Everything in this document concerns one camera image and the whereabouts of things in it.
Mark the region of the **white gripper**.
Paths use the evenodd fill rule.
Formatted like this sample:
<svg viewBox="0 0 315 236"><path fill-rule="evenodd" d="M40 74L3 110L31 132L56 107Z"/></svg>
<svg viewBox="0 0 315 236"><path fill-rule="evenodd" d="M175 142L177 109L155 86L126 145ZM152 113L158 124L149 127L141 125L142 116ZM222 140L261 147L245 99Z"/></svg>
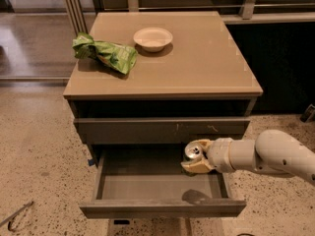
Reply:
<svg viewBox="0 0 315 236"><path fill-rule="evenodd" d="M220 173L233 172L234 169L229 160L231 138L219 138L215 141L208 139L195 140L186 146L189 152L203 152L207 150L207 158L198 158L190 161L183 161L182 168L194 174L206 174L216 169Z"/></svg>

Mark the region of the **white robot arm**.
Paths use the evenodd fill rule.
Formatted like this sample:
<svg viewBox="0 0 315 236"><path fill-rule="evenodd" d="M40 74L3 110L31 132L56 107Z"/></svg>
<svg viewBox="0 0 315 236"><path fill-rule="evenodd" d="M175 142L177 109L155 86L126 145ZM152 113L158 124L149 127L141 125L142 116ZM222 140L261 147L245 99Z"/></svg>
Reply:
<svg viewBox="0 0 315 236"><path fill-rule="evenodd" d="M262 132L256 140L196 140L185 150L182 168L192 174L246 170L276 177L299 177L315 185L315 153L291 135Z"/></svg>

